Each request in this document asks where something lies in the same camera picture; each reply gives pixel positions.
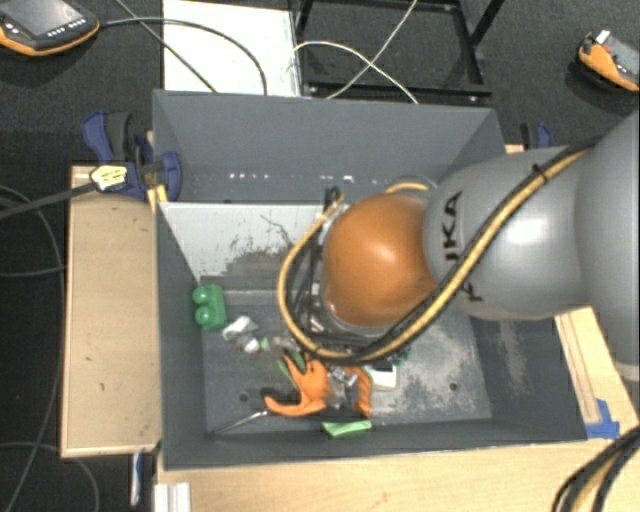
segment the cable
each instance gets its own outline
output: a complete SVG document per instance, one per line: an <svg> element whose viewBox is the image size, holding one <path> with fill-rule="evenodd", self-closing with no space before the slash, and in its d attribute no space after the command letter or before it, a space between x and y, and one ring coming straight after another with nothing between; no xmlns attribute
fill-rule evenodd
<svg viewBox="0 0 640 512"><path fill-rule="evenodd" d="M17 190L12 189L11 187L0 185L0 191L3 191L5 193L7 193L7 194L10 194L10 195L14 196L14 197L17 197L18 199L20 199L24 203L31 203L31 200L27 196L21 194ZM62 255L60 254L60 249L58 248L58 243L56 241L55 234L53 233L53 229L51 229L51 225L49 224L49 221L44 216L44 214L42 213L41 210L38 209L34 213L40 218L44 228L47 231L47 234L49 236L49 240L51 241L51 247L53 249L54 256L55 256L55 259L56 259L56 265L58 267L63 267L64 264L63 264L63 261L62 261ZM59 279L59 284L60 284L60 308L61 308L60 323L62 325L63 320L64 320L64 299L65 299L65 286L64 286L64 273L63 272L60 272L58 274L58 279ZM33 446L33 449L31 451L31 454L29 455L29 459L27 460L27 463L26 463L26 465L24 467L24 470L22 471L22 474L20 475L20 479L19 479L18 484L16 485L16 487L14 489L14 492L13 492L13 494L11 496L9 504L5 508L5 512L11 512L11 510L13 510L13 507L15 506L15 503L16 503L16 501L18 499L18 496L20 495L20 492L22 491L22 488L24 487L24 483L26 482L27 477L29 476L29 472L31 471L31 468L33 467L33 463L35 461L35 458L36 458L36 455L38 453L38 450L40 449L40 446L43 446L42 441L44 439L45 431L47 429L47 425L49 424L49 420L51 419L51 414L53 412L53 407L54 407L54 405L56 403L56 397L58 395L58 389L60 387L60 381L62 379L62 361L63 361L63 356L64 356L64 344L61 343L60 344L60 351L59 351L59 355L58 355L58 361L56 363L55 377L54 377L54 381L53 381L52 388L51 388L51 394L49 395L49 400L47 402L47 408L45 410L44 418L42 420L42 425L40 427L40 431L38 432L38 436L36 438L36 441L31 444L31 446Z"/></svg>
<svg viewBox="0 0 640 512"><path fill-rule="evenodd" d="M42 208L43 206L49 206L58 203L60 201L66 201L73 197L77 197L88 192L93 192L95 191L95 189L95 183L90 182L84 185L80 185L79 187L74 187L69 190L58 192L57 194L51 194L50 196L36 199L35 201L29 201L28 203L14 206L13 208L7 208L6 210L0 212L0 220L8 219L9 217L13 217L14 215L17 215L19 213L26 213L31 210Z"/></svg>
<svg viewBox="0 0 640 512"><path fill-rule="evenodd" d="M609 471L607 471L607 474L600 485L600 489L598 489L598 493L596 494L596 499L593 503L593 512L602 512L604 502L607 499L609 491L613 487L613 483L618 478L618 475L624 468L625 464L629 462L639 449L640 436L635 436L635 439L624 450L622 450L622 453L618 455L616 461L609 468Z"/></svg>
<svg viewBox="0 0 640 512"><path fill-rule="evenodd" d="M405 22L409 18L409 15L413 12L413 9L416 7L416 5L418 5L418 0L413 0L413 2L411 3L411 5L407 9L407 11L404 13L404 16L402 17L402 19L396 25L396 28L393 29L391 34L389 34L389 37L387 37L386 41L382 44L382 46L378 50L378 53L376 53L374 55L373 59L371 59L371 63L372 64L375 64L377 62L377 60L384 53L384 51L387 49L389 44L391 44L391 41L396 36L396 34L400 31L402 26L405 24ZM367 64L358 73L356 73L356 75L351 80L349 80L341 89L339 89L338 91L334 92L333 94L330 94L329 96L327 96L327 99L328 100L332 100L332 99L337 98L338 96L340 96L342 93L346 92L348 89L351 88L351 86L353 84L355 84L360 79L360 77L362 75L364 75L367 71L369 71L370 68L371 68L371 66L369 64Z"/></svg>
<svg viewBox="0 0 640 512"><path fill-rule="evenodd" d="M381 74L383 77L385 77L387 80L389 80L389 82L391 82L393 85L395 85L398 89L400 89L403 93L406 94L406 96L416 105L419 105L418 100L416 99L416 97L411 94L411 92L409 91L409 89L407 89L404 85L402 85L400 82L398 82L395 78L393 78L391 75L389 75L388 73L386 73L385 71L383 71L382 69L380 69L378 66L376 66L373 62L371 62L369 59L367 59L364 55L362 55L360 52L354 50L353 48L349 48L348 46L345 46L343 44L340 43L334 43L332 41L305 41L303 43L300 43L299 45L295 46L291 51L293 53L296 53L298 51L300 51L302 48L305 48L307 46L331 46L333 48L338 48L340 50L344 50L348 53L351 53L352 55L355 55L356 57L358 57L360 60L362 60L363 62L365 62L366 64L369 65L369 67L371 69L373 69L374 71L377 71L379 74Z"/></svg>
<svg viewBox="0 0 640 512"><path fill-rule="evenodd" d="M56 454L60 453L60 450L58 450L58 448L50 444L43 444L43 443L36 444L36 443L27 442L27 441L14 442L14 443L0 443L0 450L10 450L14 448L33 448L36 451L47 450L50 452L54 452ZM73 462L78 464L78 466L80 466L82 471L84 471L84 473L87 475L87 478L91 482L91 487L93 488L93 503L94 503L93 510L94 512L98 512L100 510L100 489L98 488L98 482L96 481L95 476L93 476L93 473L91 472L89 467L80 459L72 458L70 460L72 460Z"/></svg>
<svg viewBox="0 0 640 512"><path fill-rule="evenodd" d="M572 146L562 151L544 166L534 166L534 170L487 217L460 255L458 261L451 267L443 282L440 283L438 290L389 329L381 338L356 353L340 352L320 347L296 324L287 307L286 289L291 263L307 241L321 228L325 220L335 213L339 202L334 203L334 205L325 209L319 219L291 249L282 264L278 279L277 299L287 327L305 350L325 362L334 362L341 365L361 365L365 362L382 359L402 349L434 321L453 299L455 293L464 284L471 270L473 270L489 244L509 218L549 180L582 157L594 143L594 141L588 141L577 147Z"/></svg>
<svg viewBox="0 0 640 512"><path fill-rule="evenodd" d="M21 278L27 278L27 277L47 276L49 274L56 274L58 272L62 272L66 268L67 268L66 265L62 265L59 267L45 268L42 270L32 270L30 272L0 272L0 279L21 279Z"/></svg>
<svg viewBox="0 0 640 512"><path fill-rule="evenodd" d="M132 18L138 18L138 15L136 13L134 13L129 7L127 7L121 0L113 0L115 3L117 3L124 11L127 12L127 14L129 14L129 16L131 16ZM178 59L180 62L182 62L182 64L189 70L191 71L196 77L198 77L198 79L205 85L205 87L207 87L207 89L209 89L211 92L216 93L218 91L216 91L216 89L213 87L213 85L211 85L200 73L198 73L198 71L191 65L189 64L184 57L182 57L182 55L180 55L177 51L175 51L171 46L169 46L169 44L164 40L164 38L160 37L158 34L156 34L153 30L151 30L151 28L149 28L149 25L147 25L144 22L140 22L140 25L142 26L142 28L144 28L147 32L149 32L149 34L151 34L151 36L158 41L163 47L165 47L167 50L169 50L171 52L171 54Z"/></svg>
<svg viewBox="0 0 640 512"><path fill-rule="evenodd" d="M396 183L395 185L391 185L387 188L384 193L385 194L393 194L398 190L417 190L419 192L426 192L429 190L429 187L424 183L414 183L414 182L406 182L403 181L401 183Z"/></svg>
<svg viewBox="0 0 640 512"><path fill-rule="evenodd" d="M629 460L630 457L625 457L621 459L623 455L629 455L628 450L631 448L631 454L637 450L637 444L640 440L640 426L637 426L631 429L622 437L613 441L605 450L600 452L594 459L590 462L582 466L578 469L573 475L571 475L564 484L560 487L556 496L554 498L553 504L551 506L552 512L570 512L582 491L584 490L586 484L594 477L594 475L600 471L607 463L609 463L612 458L616 457L614 464L607 470L607 473L604 477L604 482L611 477L615 478L615 475L619 473L622 469L620 466L624 466L626 461ZM600 498L602 502L604 502L604 498L606 497L606 493L608 493L611 483L609 483L604 488L604 493L602 487L600 488L598 494L603 493L603 496ZM594 503L594 510L598 510L595 507L601 506L597 502Z"/></svg>
<svg viewBox="0 0 640 512"><path fill-rule="evenodd" d="M107 29L107 28L111 28L111 27L118 27L118 26L122 26L122 25L133 25L133 24L139 24L139 23L151 23L151 24L162 24L162 25L177 25L177 26L180 26L180 27L195 28L197 30L203 30L205 32L209 32L210 34L214 34L214 35L216 35L218 37L221 37L222 39L224 39L226 41L229 41L231 44L233 44L238 49L240 49L247 57L249 57L249 59L251 59L251 62L253 62L253 64L255 65L256 69L258 70L258 73L260 73L260 81L262 82L262 92L263 92L263 94L265 96L268 95L267 77L266 77L266 75L264 73L264 70L262 69L262 66L258 62L258 59L256 59L256 57L253 55L253 53L251 53L241 43L239 43L238 41L233 39L231 36L228 36L228 35L224 34L223 32L220 32L220 31L218 31L216 29L207 27L205 25L200 25L199 23L193 23L191 21L175 20L175 19L160 18L160 17L148 17L148 16L140 16L140 17L135 17L135 18L125 18L125 19L122 19L122 20L108 21L107 23L102 25L102 28L103 29Z"/></svg>

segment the black cable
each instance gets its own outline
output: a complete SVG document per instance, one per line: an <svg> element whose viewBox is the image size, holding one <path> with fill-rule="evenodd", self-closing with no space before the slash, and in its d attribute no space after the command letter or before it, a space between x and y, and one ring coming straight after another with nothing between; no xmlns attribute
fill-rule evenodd
<svg viewBox="0 0 640 512"><path fill-rule="evenodd" d="M42 270L31 270L29 272L0 272L0 279L22 279L28 277L41 277L50 274L57 274L64 271L66 265L59 267L43 268Z"/></svg>
<svg viewBox="0 0 640 512"><path fill-rule="evenodd" d="M55 446L52 446L50 444L36 444L36 443L31 443L28 441L25 442L13 442L13 443L0 443L0 450L12 450L15 448L32 448L36 451L38 450L46 450L46 451L50 451L53 453L60 453L60 450L58 450L58 448L56 448ZM93 489L93 510L94 512L98 512L100 510L100 489L98 488L98 482L96 481L96 477L93 476L93 473L91 472L91 470L89 469L89 466L87 466L84 462L82 462L80 459L76 459L76 458L72 458L69 459L73 462L75 462L78 466L80 466L80 468L82 469L82 471L84 471L84 473L87 475L87 478L89 479L89 482L91 482L91 488Z"/></svg>
<svg viewBox="0 0 640 512"><path fill-rule="evenodd" d="M17 197L18 199L20 199L20 201L24 203L31 204L31 200L27 196L21 194L20 192L18 192L17 190L14 190L11 187L0 185L0 191L10 194L14 197ZM51 241L51 247L53 249L53 253L56 259L56 265L58 267L63 267L64 264L62 260L62 255L60 253L60 249L58 247L58 242L56 240L55 234L53 233L53 229L51 229L51 224L49 224L49 221L47 220L47 218L44 216L44 214L40 209L37 209L34 213L40 218L44 228L47 231L47 235L49 236L49 240ZM60 288L60 312L61 312L60 325L62 326L64 323L64 302L65 302L64 272L62 271L59 272L58 279L59 279L59 285L60 285L59 287ZM55 369L55 377L51 387L51 394L49 395L49 400L47 402L47 408L44 414L44 418L42 420L42 425L40 427L40 431L38 432L36 441L34 443L28 443L30 446L33 447L33 449L31 450L29 459L27 460L27 463L22 471L22 474L20 475L20 479L14 489L14 492L11 496L9 504L5 508L5 512L11 512L11 510L13 510L13 507L15 506L18 496L20 495L20 492L24 487L27 477L29 476L31 468L33 467L33 463L35 461L38 450L41 449L42 446L45 446L43 445L44 435L47 429L47 425L49 424L49 420L51 419L51 415L53 413L53 408L56 403L56 398L58 396L58 389L60 388L60 381L62 379L63 358L64 358L64 344L60 343L58 361L56 363L56 369ZM96 501L96 508L95 508L96 511L99 509L99 505L100 503L99 503L99 496L98 496L98 499Z"/></svg>
<svg viewBox="0 0 640 512"><path fill-rule="evenodd" d="M19 213L26 213L37 208L50 206L52 204L59 203L60 201L67 201L68 199L86 194L87 192L93 192L95 191L95 189L95 183L90 182L84 185L80 185L79 187L74 187L69 190L64 190L63 192L58 192L57 194L51 194L50 196L36 199L35 201L22 203L18 206L7 208L6 210L0 212L0 220L8 219L9 217L13 217L14 215L17 215Z"/></svg>
<svg viewBox="0 0 640 512"><path fill-rule="evenodd" d="M133 18L137 18L138 15L133 12L129 7L127 7L121 0L113 0L115 3L117 3L127 14L129 14L129 16L133 17ZM211 85L191 64L189 64L184 57L182 57L182 55L180 55L177 51L175 51L171 46L169 46L169 44L164 40L164 38L160 37L158 34L156 34L153 30L151 30L151 28L149 28L149 25L147 25L144 22L141 22L140 25L142 26L142 28L144 28L147 32L149 32L149 34L151 34L151 37L153 37L156 41L158 41L164 48L166 48L167 50L169 50L171 52L171 54L178 59L189 71L191 71L196 77L198 77L198 79L213 93L217 93L218 91L213 87L213 85Z"/></svg>
<svg viewBox="0 0 640 512"><path fill-rule="evenodd" d="M592 512L602 512L604 508L604 502L607 499L609 491L613 487L613 483L618 478L618 475L624 468L625 464L629 462L629 460L635 455L635 453L640 449L640 436L636 436L635 439L631 442L629 446L627 446L622 453L618 455L618 458L613 463L613 465L607 471L607 474L600 485L600 489L598 489L598 494L596 494L596 499L593 502Z"/></svg>
<svg viewBox="0 0 640 512"><path fill-rule="evenodd" d="M637 441L638 436L640 436L640 425L616 439L594 459L567 478L556 493L551 510L553 512L571 512L585 485L612 457L619 455Z"/></svg>
<svg viewBox="0 0 640 512"><path fill-rule="evenodd" d="M262 69L262 66L258 62L258 59L251 53L244 45L233 39L231 36L226 35L219 30L207 27L205 25L201 25L199 23L193 23L191 21L184 20L175 20L171 18L160 18L160 17L152 17L152 16L140 16L137 18L126 18L122 20L112 20L102 25L103 29L111 28L111 27L119 27L122 25L133 25L138 23L151 23L151 24L162 24L162 25L177 25L181 27L189 27L195 28L197 30L203 30L205 32L209 32L210 34L214 34L222 39L229 41L231 44L240 49L247 57L251 59L251 62L255 65L258 73L260 73L260 80L262 81L262 91L266 96L268 94L267 89L267 77Z"/></svg>

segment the green block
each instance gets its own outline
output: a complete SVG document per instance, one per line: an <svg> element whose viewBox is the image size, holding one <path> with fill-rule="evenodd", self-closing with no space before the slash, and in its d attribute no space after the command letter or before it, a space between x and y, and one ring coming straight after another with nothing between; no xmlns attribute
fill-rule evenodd
<svg viewBox="0 0 640 512"><path fill-rule="evenodd" d="M372 428L371 421L369 420L352 421L351 423L332 423L329 421L323 421L322 426L334 439L347 434L371 430Z"/></svg>
<svg viewBox="0 0 640 512"><path fill-rule="evenodd" d="M196 310L195 319L203 330L216 331L227 325L227 307L221 286L198 286L193 290L192 298L200 306Z"/></svg>

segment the wooden board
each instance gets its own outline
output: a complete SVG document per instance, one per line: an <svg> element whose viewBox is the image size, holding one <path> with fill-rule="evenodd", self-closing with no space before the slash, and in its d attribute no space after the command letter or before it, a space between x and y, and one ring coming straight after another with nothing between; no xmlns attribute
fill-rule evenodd
<svg viewBox="0 0 640 512"><path fill-rule="evenodd" d="M72 186L90 168L74 168ZM93 192L71 201L63 457L151 450L160 439L148 205Z"/></svg>

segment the white cable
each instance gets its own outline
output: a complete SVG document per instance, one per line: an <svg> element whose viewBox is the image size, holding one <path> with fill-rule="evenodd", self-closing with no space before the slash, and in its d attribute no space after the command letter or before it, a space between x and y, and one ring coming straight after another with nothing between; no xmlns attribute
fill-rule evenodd
<svg viewBox="0 0 640 512"><path fill-rule="evenodd" d="M375 56L373 57L373 59L371 59L371 63L372 64L376 63L376 61L380 58L380 56L387 49L389 44L391 44L391 41L396 36L398 31L402 28L402 25L404 25L405 21L407 21L407 19L409 18L409 15L413 12L413 9L415 8L416 5L418 5L418 0L413 0L411 5L407 9L407 12L404 13L404 16L402 17L402 19L396 25L396 28L393 29L391 34L389 34L389 37L387 37L387 40L382 44L382 46L378 50L378 53L376 53ZM370 68L371 68L371 65L367 64L364 68L362 68L360 71L358 71L358 73L356 73L356 75L351 80L349 80L341 89L339 89L338 91L334 92L333 94L330 94L329 96L327 96L327 99L328 100L332 100L333 98L337 98L343 92L347 91L349 88L351 88L351 86L353 84L355 84L360 79L360 77L362 75L364 75L367 71L369 71Z"/></svg>
<svg viewBox="0 0 640 512"><path fill-rule="evenodd" d="M373 62L371 62L369 59L367 59L364 55L362 55L360 52L354 50L353 48L349 48L348 46L345 46L345 45L339 44L339 43L334 43L332 41L305 41L304 43L300 43L299 45L295 46L293 48L293 50L291 50L291 51L295 54L296 52L298 52L302 48L305 48L306 46L331 46L331 47L334 47L334 48L339 48L340 50L344 50L344 51L346 51L348 53L351 53L352 55L355 55L360 60L362 60L363 62L368 64L371 69L373 69L374 71L380 73L383 77L385 77L387 80L389 80L389 82L391 82L398 89L400 89L403 93L405 93L407 95L407 97L413 103L415 103L416 105L419 105L418 100L415 98L415 96L413 94L411 94L411 91L409 91L404 85L402 85L400 82L398 82L395 78L393 78L388 73L384 72L382 69L380 69L378 66L376 66Z"/></svg>

